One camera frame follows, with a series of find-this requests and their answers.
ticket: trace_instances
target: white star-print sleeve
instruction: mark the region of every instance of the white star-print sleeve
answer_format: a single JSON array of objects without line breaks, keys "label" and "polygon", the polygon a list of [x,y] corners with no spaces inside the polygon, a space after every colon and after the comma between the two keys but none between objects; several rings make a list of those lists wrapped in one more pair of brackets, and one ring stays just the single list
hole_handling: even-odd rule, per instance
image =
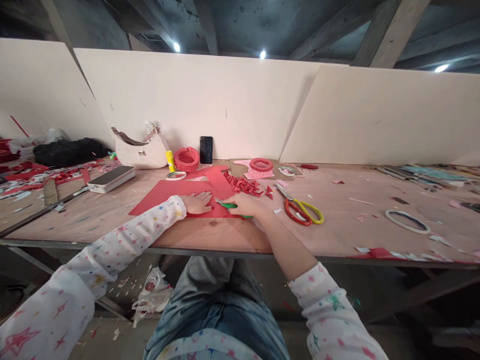
[{"label": "white star-print sleeve", "polygon": [[314,359],[387,360],[340,288],[319,262],[288,283],[310,330],[306,342]]},{"label": "white star-print sleeve", "polygon": [[171,196],[59,267],[0,327],[0,359],[68,359],[107,283],[185,216],[182,199]]}]

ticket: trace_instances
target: white board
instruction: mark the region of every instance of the white board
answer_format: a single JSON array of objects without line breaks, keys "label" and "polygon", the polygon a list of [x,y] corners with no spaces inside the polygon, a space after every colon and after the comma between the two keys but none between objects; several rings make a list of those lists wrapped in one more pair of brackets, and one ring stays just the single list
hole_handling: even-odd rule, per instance
[{"label": "white board", "polygon": [[113,147],[92,92],[62,42],[0,38],[0,136],[25,138],[62,129],[71,140]]},{"label": "white board", "polygon": [[109,127],[135,140],[144,121],[159,125],[170,148],[213,158],[279,159],[319,69],[314,62],[77,48],[74,50]]},{"label": "white board", "polygon": [[322,64],[281,162],[478,165],[480,75]]}]

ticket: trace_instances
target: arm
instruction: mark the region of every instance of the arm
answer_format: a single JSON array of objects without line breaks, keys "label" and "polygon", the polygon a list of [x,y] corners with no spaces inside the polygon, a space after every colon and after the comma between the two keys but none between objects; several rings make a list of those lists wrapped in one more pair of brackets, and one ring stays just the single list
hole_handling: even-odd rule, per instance
[{"label": "arm", "polygon": [[307,345],[314,359],[387,359],[365,329],[346,291],[273,212],[242,193],[223,202],[237,204],[237,208],[229,209],[231,214],[254,216],[265,230],[273,256],[303,308],[301,314],[307,318]]},{"label": "arm", "polygon": [[0,327],[0,359],[67,359],[108,283],[187,211],[210,211],[210,198],[171,196],[85,247]]}]

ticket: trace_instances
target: ceiling light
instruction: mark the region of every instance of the ceiling light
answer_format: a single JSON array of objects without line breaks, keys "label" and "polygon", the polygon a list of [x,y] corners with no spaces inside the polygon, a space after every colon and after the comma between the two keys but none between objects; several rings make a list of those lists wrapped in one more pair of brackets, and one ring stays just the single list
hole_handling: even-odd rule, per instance
[{"label": "ceiling light", "polygon": [[445,70],[446,68],[449,67],[449,64],[446,64],[446,65],[442,65],[442,66],[439,66],[435,69],[435,72],[436,73],[441,73],[443,70]]}]

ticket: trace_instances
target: yellow glue stick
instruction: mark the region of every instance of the yellow glue stick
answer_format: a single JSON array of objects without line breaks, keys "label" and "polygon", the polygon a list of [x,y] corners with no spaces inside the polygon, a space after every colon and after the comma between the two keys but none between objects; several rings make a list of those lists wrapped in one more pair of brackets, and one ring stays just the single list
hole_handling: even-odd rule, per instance
[{"label": "yellow glue stick", "polygon": [[168,163],[168,168],[170,169],[170,172],[173,173],[175,171],[177,171],[175,169],[175,165],[174,165],[174,154],[172,153],[171,150],[167,150],[165,152],[165,156],[166,156],[166,162]]}]

